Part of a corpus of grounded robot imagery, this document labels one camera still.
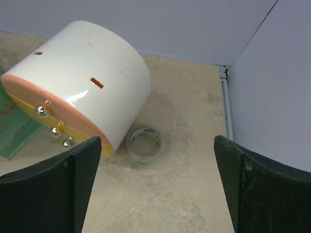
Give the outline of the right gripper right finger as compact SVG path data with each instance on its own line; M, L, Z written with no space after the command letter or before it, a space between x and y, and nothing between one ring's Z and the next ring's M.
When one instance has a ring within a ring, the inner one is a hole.
M214 138L214 153L236 233L309 233L311 174Z

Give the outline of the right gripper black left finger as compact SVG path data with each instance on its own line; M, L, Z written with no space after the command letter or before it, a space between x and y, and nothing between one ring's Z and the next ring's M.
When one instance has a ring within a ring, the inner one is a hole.
M91 137L0 178L2 233L80 233L101 156Z

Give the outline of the green cake paper bag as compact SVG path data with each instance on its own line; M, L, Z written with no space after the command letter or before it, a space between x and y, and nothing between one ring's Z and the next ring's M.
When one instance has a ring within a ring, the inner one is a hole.
M0 86L0 157L11 159L42 128Z

